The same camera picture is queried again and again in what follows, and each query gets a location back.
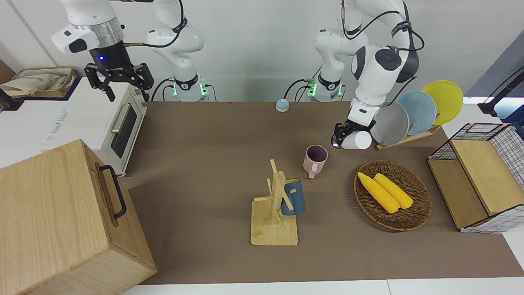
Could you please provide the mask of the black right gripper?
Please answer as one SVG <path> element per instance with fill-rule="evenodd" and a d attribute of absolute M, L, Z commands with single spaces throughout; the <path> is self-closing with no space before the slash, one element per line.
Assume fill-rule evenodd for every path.
<path fill-rule="evenodd" d="M 87 64 L 84 72 L 93 89 L 101 90 L 110 102 L 114 102 L 110 82 L 130 82 L 140 90 L 145 102 L 150 100 L 149 91 L 155 83 L 154 77 L 145 62 L 133 65 L 123 44 L 94 48 L 88 52 L 94 62 Z"/>

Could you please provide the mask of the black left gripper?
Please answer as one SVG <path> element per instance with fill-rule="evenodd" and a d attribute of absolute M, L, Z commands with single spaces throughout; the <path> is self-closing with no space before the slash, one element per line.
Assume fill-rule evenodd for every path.
<path fill-rule="evenodd" d="M 372 120 L 368 126 L 360 125 L 351 120 L 346 120 L 344 123 L 336 123 L 334 128 L 334 135 L 332 136 L 332 146 L 335 149 L 342 149 L 343 136 L 348 136 L 354 132 L 365 131 L 369 132 L 375 125 L 375 120 Z"/>

